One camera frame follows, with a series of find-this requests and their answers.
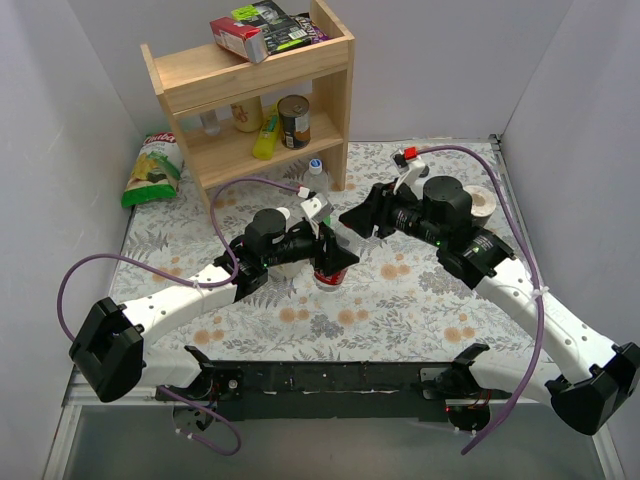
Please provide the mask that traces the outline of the clear bottle red label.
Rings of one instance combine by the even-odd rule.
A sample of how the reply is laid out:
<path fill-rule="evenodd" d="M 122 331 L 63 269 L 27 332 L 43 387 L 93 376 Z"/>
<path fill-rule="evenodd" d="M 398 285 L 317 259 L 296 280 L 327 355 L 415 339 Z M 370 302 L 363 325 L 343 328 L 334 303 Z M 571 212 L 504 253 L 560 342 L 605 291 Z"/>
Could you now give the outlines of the clear bottle red label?
<path fill-rule="evenodd" d="M 342 224 L 342 223 L 338 219 L 332 220 L 331 229 L 332 229 L 332 226 L 335 224 Z M 347 274 L 347 271 L 350 267 L 346 267 L 345 270 L 333 276 L 320 276 L 314 272 L 314 280 L 316 281 L 316 284 L 320 289 L 324 289 L 326 291 L 335 291 L 343 283 L 344 278 Z"/>

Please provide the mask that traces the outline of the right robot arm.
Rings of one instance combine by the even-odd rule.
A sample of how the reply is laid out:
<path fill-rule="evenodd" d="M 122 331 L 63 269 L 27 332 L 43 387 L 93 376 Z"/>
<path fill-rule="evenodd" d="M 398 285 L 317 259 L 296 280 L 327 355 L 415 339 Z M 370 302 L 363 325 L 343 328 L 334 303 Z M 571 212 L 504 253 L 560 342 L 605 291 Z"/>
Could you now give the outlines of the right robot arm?
<path fill-rule="evenodd" d="M 446 272 L 541 340 L 552 360 L 518 366 L 475 343 L 426 381 L 426 390 L 469 398 L 483 390 L 520 394 L 551 407 L 575 431 L 597 433 L 637 387 L 638 345 L 616 344 L 535 286 L 513 250 L 474 223 L 472 197 L 458 180 L 436 176 L 421 187 L 416 196 L 406 184 L 377 183 L 339 220 L 362 238 L 402 232 L 434 246 Z"/>

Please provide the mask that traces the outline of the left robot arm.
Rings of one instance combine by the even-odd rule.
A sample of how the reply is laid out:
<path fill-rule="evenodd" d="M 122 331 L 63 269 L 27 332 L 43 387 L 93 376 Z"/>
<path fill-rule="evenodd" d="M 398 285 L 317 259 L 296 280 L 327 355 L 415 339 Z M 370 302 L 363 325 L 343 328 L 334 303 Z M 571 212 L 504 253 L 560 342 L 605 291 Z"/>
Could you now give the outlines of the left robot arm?
<path fill-rule="evenodd" d="M 232 241 L 229 252 L 184 284 L 122 304 L 111 298 L 94 303 L 69 356 L 103 403 L 137 386 L 172 386 L 200 400 L 213 386 L 206 356 L 194 347 L 165 351 L 155 342 L 209 311 L 251 295 L 266 283 L 272 267 L 309 262 L 316 273 L 331 277 L 358 261 L 330 227 L 313 227 L 306 220 L 288 227 L 284 209 L 263 209 Z"/>

